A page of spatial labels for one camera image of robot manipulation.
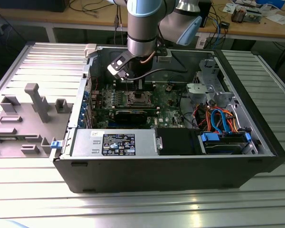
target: power supply label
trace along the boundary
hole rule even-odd
[[[103,156],[135,155],[134,134],[104,134]]]

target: green circuit board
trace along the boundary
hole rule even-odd
[[[156,84],[153,91],[142,92],[141,98],[135,98],[133,91],[116,91],[113,86],[106,85],[100,90],[98,104],[101,107],[94,108],[95,127],[106,128],[132,128],[132,129],[153,129],[163,127],[179,128],[184,127],[180,119],[178,107],[178,90],[166,92],[167,84]],[[115,114],[120,110],[143,111],[148,114],[145,124],[122,125],[114,120]]]

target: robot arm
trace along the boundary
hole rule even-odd
[[[109,0],[125,5],[125,0]],[[116,78],[129,76],[123,68],[136,76],[152,68],[151,58],[156,56],[158,26],[166,40],[188,45],[195,37],[202,18],[199,0],[128,0],[128,51],[123,52],[109,66]]]

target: power adapter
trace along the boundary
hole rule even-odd
[[[219,27],[221,29],[229,29],[230,23],[227,23],[225,21],[220,22]]]

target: workbench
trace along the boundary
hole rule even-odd
[[[259,24],[248,22],[238,24],[231,22],[231,14],[222,12],[224,9],[223,5],[228,2],[228,0],[214,1],[214,8],[217,14],[223,21],[230,23],[226,38],[285,42],[285,25],[280,25],[266,18],[263,18]],[[108,4],[108,2],[103,1],[102,3],[92,6],[93,8],[98,8]],[[72,6],[75,9],[81,9],[79,0],[75,1]],[[125,7],[122,7],[121,11],[124,27],[123,31],[127,31],[127,10]],[[0,9],[0,13],[11,24],[44,27],[49,42],[56,42],[54,28],[114,31],[113,23],[116,7],[109,6],[98,10],[97,18],[70,8],[67,8],[63,13],[22,9]],[[211,20],[208,20],[206,26],[200,28],[197,33],[199,40],[196,48],[203,48],[205,40],[215,32],[216,28],[213,26]]]
[[[49,102],[64,98],[73,104],[76,93],[66,91],[79,85],[84,49],[83,44],[26,45],[0,82],[0,102],[15,95],[30,103],[23,88],[36,82]],[[223,53],[285,150],[285,84],[260,56]],[[30,228],[285,228],[285,163],[239,189],[75,194],[49,158],[2,158],[0,219]]]

